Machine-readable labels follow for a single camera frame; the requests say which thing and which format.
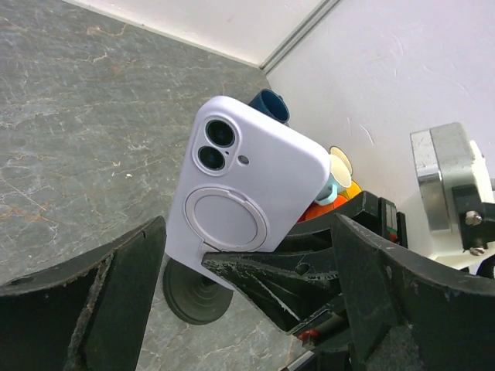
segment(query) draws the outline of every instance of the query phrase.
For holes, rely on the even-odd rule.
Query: light blue cup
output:
[[[333,203],[339,193],[348,189],[352,185],[350,170],[346,164],[337,156],[330,156],[330,176],[325,187],[318,193],[315,203],[326,206]]]

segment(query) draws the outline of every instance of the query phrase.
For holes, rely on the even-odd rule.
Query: white device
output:
[[[270,252],[325,186],[320,145],[230,97],[198,111],[167,221],[172,259],[233,289],[201,265],[206,252]]]

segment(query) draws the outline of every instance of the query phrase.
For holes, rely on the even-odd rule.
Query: red component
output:
[[[316,330],[306,330],[304,332],[301,333],[301,335],[299,335],[297,337],[297,339],[301,340],[302,342],[304,342],[304,340],[308,337],[308,336],[318,336],[319,335],[319,332],[317,332]]]

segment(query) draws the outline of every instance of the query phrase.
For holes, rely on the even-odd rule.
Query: blue mug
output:
[[[273,90],[263,89],[247,105],[288,126],[287,121],[290,118],[288,108],[282,97]]]

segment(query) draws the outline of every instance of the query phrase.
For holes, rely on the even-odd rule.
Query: screw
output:
[[[483,218],[477,211],[468,211],[466,213],[466,224],[468,226],[479,226],[483,222]]]
[[[469,253],[475,257],[478,257],[479,255],[483,255],[485,253],[485,249],[482,247],[470,247]]]

